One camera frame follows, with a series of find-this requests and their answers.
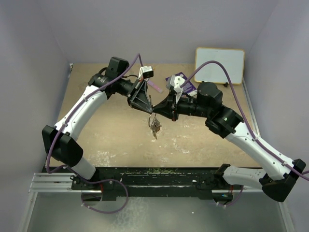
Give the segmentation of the pink translucent lead case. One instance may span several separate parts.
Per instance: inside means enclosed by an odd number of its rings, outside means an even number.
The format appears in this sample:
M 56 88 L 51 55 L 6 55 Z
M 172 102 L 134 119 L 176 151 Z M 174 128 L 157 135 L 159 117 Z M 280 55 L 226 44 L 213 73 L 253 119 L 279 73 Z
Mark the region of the pink translucent lead case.
M 148 85 L 159 93 L 163 92 L 163 90 L 159 86 L 157 86 L 155 83 L 153 83 L 152 81 L 148 81 Z

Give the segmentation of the red key tag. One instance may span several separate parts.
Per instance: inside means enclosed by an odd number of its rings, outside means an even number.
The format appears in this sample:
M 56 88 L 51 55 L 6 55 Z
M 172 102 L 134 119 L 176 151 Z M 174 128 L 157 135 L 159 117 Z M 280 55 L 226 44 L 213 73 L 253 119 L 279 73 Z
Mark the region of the red key tag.
M 150 129 L 152 130 L 152 134 L 153 134 L 154 138 L 157 140 L 157 133 L 161 129 L 161 123 L 159 122 L 157 117 L 153 118 L 153 120 L 152 120 L 152 122 L 150 124 Z

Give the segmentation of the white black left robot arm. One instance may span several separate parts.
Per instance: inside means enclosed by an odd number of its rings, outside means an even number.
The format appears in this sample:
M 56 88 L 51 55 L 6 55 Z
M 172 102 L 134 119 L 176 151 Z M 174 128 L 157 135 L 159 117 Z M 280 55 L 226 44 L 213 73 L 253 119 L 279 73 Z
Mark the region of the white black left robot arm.
M 127 60 L 112 57 L 107 67 L 90 78 L 82 96 L 69 112 L 54 126 L 43 128 L 48 173 L 53 172 L 50 169 L 50 159 L 54 158 L 81 176 L 83 185 L 88 189 L 98 187 L 98 172 L 83 157 L 83 149 L 77 144 L 77 140 L 96 110 L 115 93 L 125 96 L 131 108 L 152 113 L 153 108 L 147 96 L 147 80 L 153 77 L 153 68 L 141 66 L 135 82 L 125 79 L 125 74 L 131 68 L 132 65 Z

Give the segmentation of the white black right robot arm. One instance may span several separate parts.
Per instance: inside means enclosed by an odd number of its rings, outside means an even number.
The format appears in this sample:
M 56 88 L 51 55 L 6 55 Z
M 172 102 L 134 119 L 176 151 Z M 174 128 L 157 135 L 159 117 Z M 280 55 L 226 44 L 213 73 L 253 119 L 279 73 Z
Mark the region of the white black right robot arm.
M 168 96 L 154 107 L 154 112 L 172 121 L 179 115 L 206 118 L 205 125 L 211 132 L 239 147 L 261 166 L 251 169 L 223 164 L 214 181 L 218 188 L 248 186 L 261 189 L 277 202 L 285 201 L 305 169 L 305 162 L 285 156 L 260 138 L 242 116 L 222 104 L 222 98 L 222 91 L 211 82 L 200 84 L 195 98 L 181 97 L 180 92 L 171 87 Z

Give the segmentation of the yellow framed whiteboard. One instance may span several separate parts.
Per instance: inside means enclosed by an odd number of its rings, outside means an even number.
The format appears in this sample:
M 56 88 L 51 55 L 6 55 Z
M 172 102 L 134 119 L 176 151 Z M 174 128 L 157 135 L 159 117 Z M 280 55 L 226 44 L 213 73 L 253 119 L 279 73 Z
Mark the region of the yellow framed whiteboard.
M 245 62 L 244 50 L 205 47 L 198 47 L 196 49 L 195 69 L 211 60 L 217 61 L 224 66 L 232 84 L 242 84 Z M 200 71 L 195 74 L 194 81 L 197 83 L 203 81 L 216 84 L 228 83 L 228 79 L 223 69 L 215 63 L 210 63 L 201 68 Z

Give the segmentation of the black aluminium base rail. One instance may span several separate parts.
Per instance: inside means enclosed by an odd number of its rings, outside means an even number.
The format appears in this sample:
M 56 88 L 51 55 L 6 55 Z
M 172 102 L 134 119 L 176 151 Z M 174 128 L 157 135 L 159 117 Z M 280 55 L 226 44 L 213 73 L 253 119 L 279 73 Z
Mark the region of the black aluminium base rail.
M 100 184 L 88 184 L 66 170 L 48 174 L 36 173 L 31 192 L 73 192 L 90 194 L 105 201 L 117 197 L 192 197 L 201 200 L 230 201 L 241 190 L 215 178 L 216 168 L 179 167 L 99 167 Z

